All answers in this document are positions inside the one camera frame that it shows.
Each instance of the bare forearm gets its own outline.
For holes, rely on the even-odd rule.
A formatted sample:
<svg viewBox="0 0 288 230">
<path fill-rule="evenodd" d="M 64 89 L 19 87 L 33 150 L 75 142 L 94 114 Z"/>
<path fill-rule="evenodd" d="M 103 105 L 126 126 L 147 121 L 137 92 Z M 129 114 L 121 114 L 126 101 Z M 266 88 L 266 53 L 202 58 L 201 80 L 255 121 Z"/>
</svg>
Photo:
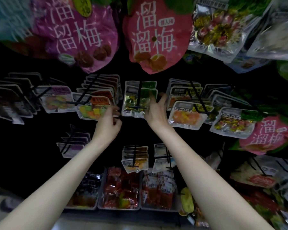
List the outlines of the bare forearm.
<svg viewBox="0 0 288 230">
<path fill-rule="evenodd" d="M 171 127 L 157 135 L 168 147 L 212 229 L 273 229 Z"/>
<path fill-rule="evenodd" d="M 51 229 L 106 143 L 92 141 L 0 222 L 0 230 Z"/>
</svg>

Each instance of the person's left hand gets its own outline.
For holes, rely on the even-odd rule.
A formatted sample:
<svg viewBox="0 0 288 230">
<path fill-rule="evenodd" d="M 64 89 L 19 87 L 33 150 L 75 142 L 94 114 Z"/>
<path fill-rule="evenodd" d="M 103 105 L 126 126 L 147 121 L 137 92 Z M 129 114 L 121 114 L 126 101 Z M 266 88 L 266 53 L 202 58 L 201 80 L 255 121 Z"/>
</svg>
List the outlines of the person's left hand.
<svg viewBox="0 0 288 230">
<path fill-rule="evenodd" d="M 118 110 L 118 106 L 107 108 L 105 114 L 98 119 L 92 141 L 101 141 L 109 145 L 115 139 L 122 126 L 120 119 L 113 118 L 113 115 L 121 115 Z"/>
</svg>

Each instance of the hand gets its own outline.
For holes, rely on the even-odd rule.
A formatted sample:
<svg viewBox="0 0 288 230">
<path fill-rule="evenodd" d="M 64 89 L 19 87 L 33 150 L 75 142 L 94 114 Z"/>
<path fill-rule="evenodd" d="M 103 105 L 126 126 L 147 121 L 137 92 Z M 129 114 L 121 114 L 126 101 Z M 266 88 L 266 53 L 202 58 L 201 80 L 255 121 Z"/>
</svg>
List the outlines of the hand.
<svg viewBox="0 0 288 230">
<path fill-rule="evenodd" d="M 148 109 L 145 111 L 145 119 L 151 129 L 155 133 L 165 128 L 172 128 L 167 120 L 166 116 L 166 94 L 164 93 L 157 103 L 153 95 L 150 95 L 150 103 Z"/>
<path fill-rule="evenodd" d="M 106 143 L 107 146 L 119 133 L 122 121 L 113 118 L 113 115 L 120 116 L 118 106 L 109 106 L 103 116 L 98 119 L 92 141 Z"/>
</svg>

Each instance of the purple snack bag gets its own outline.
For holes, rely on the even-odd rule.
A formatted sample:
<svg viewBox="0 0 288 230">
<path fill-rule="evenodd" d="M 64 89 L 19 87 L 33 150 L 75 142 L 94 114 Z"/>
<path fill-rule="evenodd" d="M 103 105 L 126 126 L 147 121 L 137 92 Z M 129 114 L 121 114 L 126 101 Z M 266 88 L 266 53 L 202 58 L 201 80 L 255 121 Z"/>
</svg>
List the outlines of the purple snack bag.
<svg viewBox="0 0 288 230">
<path fill-rule="evenodd" d="M 92 5 L 92 13 L 83 17 L 72 0 L 32 0 L 32 31 L 47 39 L 46 52 L 60 61 L 77 64 L 93 73 L 113 58 L 118 33 L 110 6 Z"/>
</svg>

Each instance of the black background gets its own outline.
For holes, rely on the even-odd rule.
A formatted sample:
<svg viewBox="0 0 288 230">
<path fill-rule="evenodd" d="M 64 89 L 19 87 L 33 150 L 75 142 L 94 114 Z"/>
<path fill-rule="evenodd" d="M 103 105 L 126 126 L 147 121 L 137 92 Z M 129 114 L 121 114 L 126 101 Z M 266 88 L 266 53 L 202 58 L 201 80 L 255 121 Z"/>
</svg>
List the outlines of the black background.
<svg viewBox="0 0 288 230">
<path fill-rule="evenodd" d="M 129 61 L 129 52 L 122 39 L 121 34 L 121 45 L 112 61 L 96 73 L 119 74 L 123 92 L 126 80 L 156 80 L 158 91 L 165 92 L 169 78 L 178 78 L 198 81 L 203 87 L 207 83 L 234 84 L 238 88 L 248 89 L 264 102 L 269 102 L 269 96 L 278 96 L 281 102 L 288 103 L 288 82 L 278 75 L 275 63 L 249 73 L 236 74 L 223 62 L 213 58 L 194 65 L 180 60 L 163 72 L 149 75 L 139 64 Z M 32 59 L 2 47 L 0 77 L 7 76 L 8 72 L 39 72 L 44 78 L 53 77 L 66 82 L 73 92 L 81 87 L 87 76 L 79 67 L 70 68 L 55 59 Z M 144 119 L 122 117 L 122 121 L 119 135 L 93 163 L 91 171 L 101 173 L 104 166 L 121 167 L 123 146 L 134 144 L 149 147 L 149 164 L 153 166 L 154 144 L 161 143 L 161 140 Z M 92 136 L 96 122 L 81 120 L 76 112 L 47 114 L 43 109 L 33 119 L 24 119 L 24 122 L 25 125 L 15 125 L 0 119 L 0 187 L 26 198 L 69 161 L 62 158 L 56 146 L 61 137 L 68 136 L 65 132 L 70 131 L 69 124 L 90 132 Z M 175 130 L 194 151 L 204 157 L 220 149 L 224 141 L 225 147 L 235 141 L 230 137 L 213 134 L 209 128 L 210 125 L 203 124 L 199 131 L 182 128 Z M 230 171 L 250 155 L 248 152 L 225 150 L 220 165 L 223 177 L 227 178 Z M 276 156 L 288 159 L 288 147 Z M 179 173 L 176 173 L 176 179 L 178 186 L 183 188 L 184 182 Z"/>
</svg>

